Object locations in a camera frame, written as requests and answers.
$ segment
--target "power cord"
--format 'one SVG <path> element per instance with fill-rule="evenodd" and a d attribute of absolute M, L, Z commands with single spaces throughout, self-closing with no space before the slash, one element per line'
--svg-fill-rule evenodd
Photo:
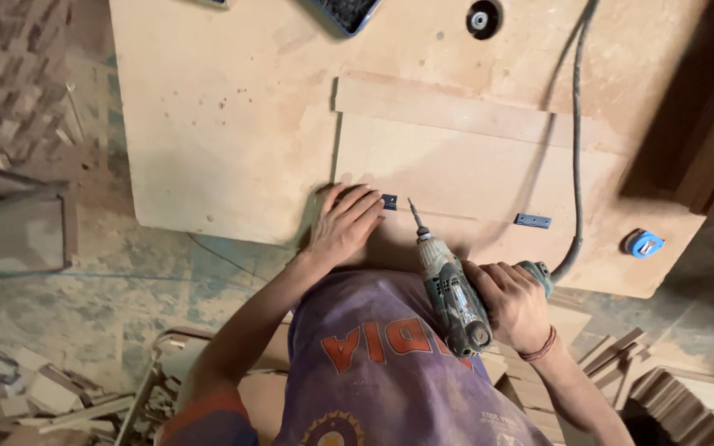
<path fill-rule="evenodd" d="M 203 243 L 200 242 L 200 240 L 194 238 L 194 236 L 191 234 L 191 232 L 187 232 L 186 235 L 189 236 L 189 238 L 191 238 L 192 241 L 193 241 L 194 243 L 196 243 L 200 248 L 205 249 L 206 251 L 210 252 L 210 253 L 213 254 L 214 256 L 219 257 L 220 259 L 223 259 L 225 262 L 230 263 L 230 264 L 233 265 L 234 267 L 239 268 L 240 270 L 246 272 L 247 274 L 251 275 L 252 277 L 255 277 L 255 278 L 257 278 L 257 279 L 261 279 L 261 280 L 263 280 L 263 282 L 269 283 L 269 279 L 263 279 L 263 277 L 261 277 L 261 276 L 255 274 L 254 272 L 252 272 L 252 271 L 250 271 L 250 270 L 248 270 L 248 269 L 242 267 L 241 265 L 239 265 L 238 263 L 234 262 L 233 260 L 228 259 L 227 257 L 223 256 L 222 254 L 220 254 L 220 253 L 214 251 L 213 249 L 211 249 L 211 248 L 205 246 Z"/>
<path fill-rule="evenodd" d="M 574 71 L 572 75 L 572 110 L 573 110 L 573 135 L 572 135 L 572 177 L 574 181 L 574 237 L 572 238 L 572 244 L 569 246 L 569 250 L 566 251 L 566 255 L 558 267 L 556 267 L 552 274 L 550 275 L 550 280 L 553 283 L 557 283 L 559 280 L 563 279 L 563 276 L 574 265 L 575 260 L 578 259 L 578 254 L 580 254 L 580 248 L 583 245 L 583 200 L 582 191 L 580 188 L 580 133 L 581 133 L 581 123 L 580 123 L 580 69 L 583 60 L 583 45 L 585 44 L 585 37 L 589 33 L 589 25 L 591 25 L 591 20 L 594 17 L 594 12 L 597 11 L 597 5 L 599 0 L 589 0 L 586 4 L 583 14 L 580 16 L 578 25 L 575 27 L 574 31 L 570 35 L 570 39 L 564 48 L 564 53 L 559 60 L 558 65 L 555 68 L 555 73 L 561 70 L 561 65 L 565 59 L 566 52 L 572 45 L 575 35 L 578 30 L 580 30 L 580 37 L 578 37 L 578 43 L 574 50 Z"/>

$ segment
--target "person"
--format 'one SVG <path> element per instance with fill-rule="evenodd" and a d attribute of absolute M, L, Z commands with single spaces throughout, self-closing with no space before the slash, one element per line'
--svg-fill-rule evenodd
<path fill-rule="evenodd" d="M 258 444 L 237 387 L 292 309 L 286 405 L 274 444 L 550 444 L 492 386 L 478 357 L 459 361 L 447 350 L 419 275 L 329 274 L 383 220 L 379 192 L 362 185 L 336 202 L 346 189 L 329 188 L 309 245 L 203 350 L 188 402 L 164 424 L 161 444 Z M 495 339 L 522 356 L 539 355 L 531 365 L 557 411 L 604 445 L 633 444 L 566 345 L 551 337 L 542 285 L 505 263 L 463 267 L 490 308 Z"/>

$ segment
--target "drill bit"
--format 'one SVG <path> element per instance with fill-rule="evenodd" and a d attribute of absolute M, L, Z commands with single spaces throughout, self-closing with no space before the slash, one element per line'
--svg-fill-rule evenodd
<path fill-rule="evenodd" d="M 417 223 L 417 236 L 420 237 L 424 234 L 428 234 L 428 228 L 423 226 L 421 216 L 417 214 L 417 209 L 415 209 L 415 205 L 412 204 L 412 199 L 407 197 L 407 201 L 409 201 L 409 207 L 412 208 L 412 216 L 415 217 L 415 223 Z"/>

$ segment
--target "fingers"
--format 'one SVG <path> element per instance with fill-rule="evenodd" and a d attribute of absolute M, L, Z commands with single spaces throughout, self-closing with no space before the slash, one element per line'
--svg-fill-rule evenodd
<path fill-rule="evenodd" d="M 362 243 L 365 244 L 366 241 L 368 241 L 368 238 L 371 236 L 372 232 L 374 231 L 375 228 L 378 228 L 379 225 L 382 225 L 382 221 L 384 221 L 385 218 L 380 215 L 377 217 L 375 220 L 371 222 L 371 226 L 368 227 L 368 230 L 365 232 L 365 236 L 362 238 Z"/>
<path fill-rule="evenodd" d="M 382 194 L 378 190 L 374 190 L 369 194 L 365 194 L 357 200 L 357 202 L 343 213 L 342 218 L 346 221 L 356 221 L 362 214 L 368 209 L 374 206 L 379 200 L 382 199 Z"/>
<path fill-rule="evenodd" d="M 525 280 L 529 281 L 533 285 L 538 287 L 542 284 L 541 282 L 539 282 L 539 279 L 533 277 L 530 271 L 526 270 L 525 268 L 522 268 L 520 265 L 514 265 L 512 268 L 514 268 L 516 272 L 518 272 Z"/>
<path fill-rule="evenodd" d="M 328 214 L 329 211 L 332 210 L 332 207 L 335 205 L 335 199 L 338 198 L 338 195 L 343 192 L 344 189 L 346 189 L 345 184 L 336 183 L 327 190 L 327 194 L 324 196 L 324 203 L 321 205 L 321 213 L 323 215 Z"/>
<path fill-rule="evenodd" d="M 384 207 L 385 200 L 379 199 L 378 201 L 374 202 L 374 204 L 372 204 L 367 211 L 363 212 L 354 222 L 354 225 L 357 226 L 359 231 L 363 231 L 366 233 L 366 239 L 368 238 L 368 235 L 371 234 L 371 231 L 373 231 L 376 226 L 378 226 L 379 223 L 382 223 L 382 221 L 384 220 L 384 218 L 382 218 L 379 223 L 376 222 L 376 220 L 379 220 L 379 214 L 382 212 L 382 208 Z"/>
<path fill-rule="evenodd" d="M 332 213 L 335 215 L 343 214 L 349 210 L 357 202 L 357 200 L 362 198 L 362 196 L 368 192 L 371 192 L 371 187 L 367 184 L 361 184 L 358 187 L 355 187 L 348 194 L 346 194 L 342 200 L 340 200 L 340 203 L 335 206 Z"/>
<path fill-rule="evenodd" d="M 481 297 L 491 306 L 503 295 L 503 291 L 486 270 L 479 268 L 470 260 L 462 260 L 462 268 L 467 279 L 470 280 L 473 286 L 478 289 L 478 292 L 481 293 Z"/>
<path fill-rule="evenodd" d="M 531 285 L 530 282 L 527 279 L 525 279 L 523 276 L 521 276 L 519 271 L 517 271 L 516 269 L 509 266 L 508 263 L 501 262 L 501 263 L 498 263 L 497 265 L 500 268 L 502 268 L 503 271 L 505 271 L 505 273 L 507 275 L 509 275 L 509 278 L 511 280 L 513 280 L 517 285 L 520 285 L 521 287 L 523 287 L 525 289 L 528 289 L 528 287 L 530 287 L 530 285 Z"/>
<path fill-rule="evenodd" d="M 490 275 L 501 291 L 507 291 L 516 284 L 514 279 L 509 276 L 509 273 L 506 272 L 506 270 L 504 270 L 499 263 L 482 265 L 481 268 L 486 271 L 486 274 Z"/>

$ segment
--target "purple t-shirt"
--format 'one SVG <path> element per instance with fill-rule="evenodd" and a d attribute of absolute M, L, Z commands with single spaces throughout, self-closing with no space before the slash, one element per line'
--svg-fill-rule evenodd
<path fill-rule="evenodd" d="M 431 327 L 418 275 L 328 275 L 289 330 L 283 427 L 274 444 L 549 445 L 495 390 L 478 357 L 459 361 Z M 163 444 L 247 445 L 257 436 L 238 395 L 184 409 Z"/>

